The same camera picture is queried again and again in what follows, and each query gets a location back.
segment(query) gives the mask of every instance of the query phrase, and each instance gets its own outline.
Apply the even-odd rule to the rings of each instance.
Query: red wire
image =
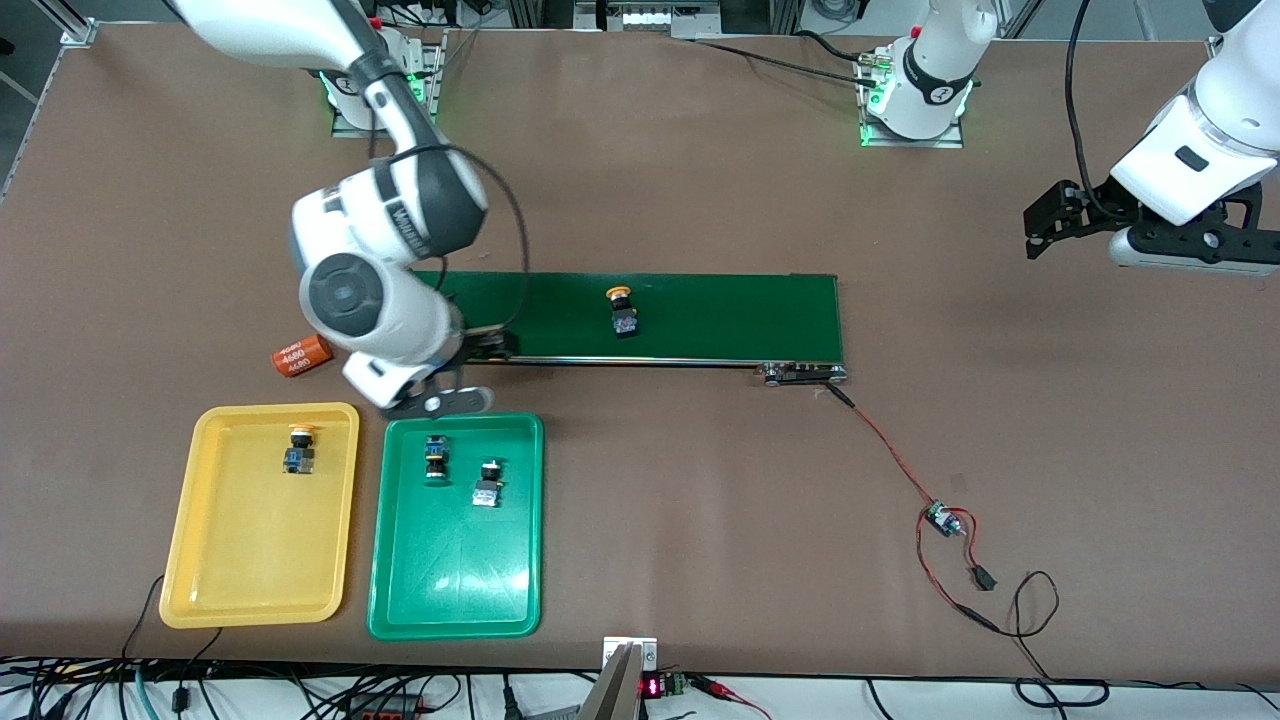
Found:
[[[901,468],[902,474],[906,475],[906,479],[911,480],[911,484],[915,486],[915,489],[920,491],[920,495],[924,496],[924,500],[929,505],[937,502],[937,500],[933,500],[933,496],[929,495],[929,491],[924,489],[924,486],[920,484],[920,480],[915,478],[915,473],[913,473],[911,469],[906,466],[906,460],[902,460],[902,455],[899,454],[897,448],[893,447],[893,443],[890,442],[888,436],[884,434],[884,430],[879,429],[879,425],[877,425],[876,421],[867,415],[867,413],[863,413],[861,407],[854,406],[854,413],[858,413],[858,416],[861,418],[864,423],[870,425],[873,430],[876,430],[876,434],[879,436],[881,442],[884,443],[884,447],[888,448],[890,455],[893,456],[893,460],[897,462],[897,466]]]
[[[764,715],[764,716],[765,716],[765,717],[768,717],[769,720],[773,720],[773,716],[772,716],[772,715],[769,715],[769,711],[768,711],[768,710],[764,710],[763,707],[760,707],[759,705],[755,705],[754,702],[751,702],[751,701],[749,701],[749,700],[744,700],[744,698],[742,698],[742,697],[741,697],[740,694],[737,694],[737,693],[733,693],[733,696],[732,696],[732,697],[730,697],[728,700],[730,700],[730,702],[736,702],[736,703],[739,703],[739,705],[745,705],[745,706],[748,706],[748,707],[750,707],[750,708],[755,710],[755,711],[756,711],[756,712],[759,712],[760,715]]]
[[[947,601],[947,605],[955,607],[956,610],[960,610],[955,598],[951,597],[951,593],[948,593],[946,588],[942,587],[942,583],[938,582],[937,575],[933,574],[933,568],[929,568],[929,561],[924,559],[924,539],[922,537],[922,530],[924,528],[924,519],[927,514],[928,509],[922,510],[920,516],[915,519],[915,557],[916,560],[920,561],[920,569],[924,570],[924,577],[929,579],[929,584],[933,585],[933,589],[938,591],[938,594],[942,596],[942,600]]]
[[[955,512],[956,515],[960,515],[961,518],[968,518],[969,524],[973,525],[973,528],[969,530],[969,544],[965,546],[964,552],[965,556],[969,559],[969,565],[970,566],[977,565],[978,561],[973,559],[973,548],[975,544],[978,544],[978,518],[974,516],[973,512],[965,510],[964,507],[948,507],[947,510]]]
[[[890,455],[893,456],[893,461],[897,462],[897,466],[902,470],[902,474],[906,475],[906,479],[911,480],[911,484],[915,486],[915,489],[920,492],[920,496],[924,497],[925,502],[928,502],[931,506],[934,502],[937,502],[937,500],[934,500],[933,496],[929,495],[929,491],[924,489],[924,486],[920,484],[920,480],[915,477],[915,473],[913,473],[911,469],[906,465],[906,460],[904,460],[902,455],[897,451],[896,447],[893,447],[893,443],[888,439],[888,436],[884,434],[884,430],[879,429],[879,425],[877,425],[876,421],[872,420],[869,415],[867,415],[867,413],[863,413],[861,407],[852,406],[852,409],[854,413],[858,413],[858,416],[861,418],[863,421],[870,427],[870,429],[876,430],[876,434],[879,436],[881,442],[884,443],[884,447],[888,448]],[[965,543],[965,559],[969,561],[970,568],[978,566],[978,561],[974,559],[973,555],[974,547],[978,544],[978,518],[973,512],[965,510],[964,507],[947,507],[947,510],[950,510],[951,512],[954,512],[960,518],[969,520],[970,530],[968,542]],[[951,597],[951,593],[948,593],[946,588],[942,587],[942,583],[938,580],[937,575],[933,574],[933,568],[929,566],[929,561],[924,557],[923,528],[924,528],[924,521],[928,519],[928,512],[929,509],[925,507],[924,510],[920,510],[920,515],[915,519],[915,557],[916,560],[920,561],[920,569],[924,570],[924,575],[929,579],[929,584],[932,584],[933,588],[938,591],[938,594],[942,596],[942,600],[947,601],[947,603],[951,607],[960,610],[960,605],[955,601],[954,597]]]

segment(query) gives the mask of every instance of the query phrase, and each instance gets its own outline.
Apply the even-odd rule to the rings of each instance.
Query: green tray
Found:
[[[434,272],[419,272],[435,284]],[[520,273],[451,270],[440,288],[471,327],[502,323]],[[605,291],[631,288],[640,334],[618,340]],[[564,365],[842,365],[835,275],[532,273],[511,363]]]
[[[429,486],[424,445],[449,438]],[[471,505],[486,459],[503,461],[498,507]],[[369,634],[380,641],[517,638],[538,626],[543,423],[529,413],[398,420],[387,427]]]

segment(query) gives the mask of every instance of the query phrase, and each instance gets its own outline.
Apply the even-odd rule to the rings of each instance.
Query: mounting plate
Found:
[[[639,644],[644,651],[644,671],[652,673],[658,669],[658,638],[630,638],[625,635],[608,637],[604,638],[604,652],[600,660],[600,667],[609,664],[609,659],[613,657],[613,651],[618,650],[621,644]]]

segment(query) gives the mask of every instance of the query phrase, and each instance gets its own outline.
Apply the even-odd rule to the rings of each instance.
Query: wire connector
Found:
[[[996,578],[992,578],[986,568],[974,565],[969,571],[973,573],[973,584],[978,585],[978,589],[987,592],[996,589]]]
[[[951,536],[964,534],[964,524],[960,523],[960,518],[956,518],[955,512],[952,512],[946,505],[942,505],[941,500],[936,501],[928,510],[924,511],[924,518],[931,525],[942,533],[942,537],[948,538]]]
[[[177,715],[188,707],[191,707],[191,691],[178,687],[173,691],[173,697],[169,698],[169,710]]]

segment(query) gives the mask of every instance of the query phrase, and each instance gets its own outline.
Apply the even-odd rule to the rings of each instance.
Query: white robotic arm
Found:
[[[183,20],[241,60],[344,76],[396,142],[397,155],[293,206],[291,249],[307,320],[352,351],[343,374],[384,411],[419,404],[425,414],[485,410],[486,388],[413,396],[463,345],[457,309],[407,269],[475,241],[488,204],[483,186],[447,145],[351,0],[178,0]]]
[[[1217,54],[1152,120],[1147,133],[1085,192],[1070,181],[1024,213],[1027,255],[1112,231],[1111,258],[1147,265],[1266,275],[1280,237],[1257,228],[1258,181],[1280,158],[1280,0],[1258,1]],[[1245,209],[1228,223],[1228,205]]]
[[[867,111],[906,138],[942,135],[964,110],[998,24],[992,0],[929,0],[918,35],[876,50],[888,58],[888,70],[872,73],[881,87]]]

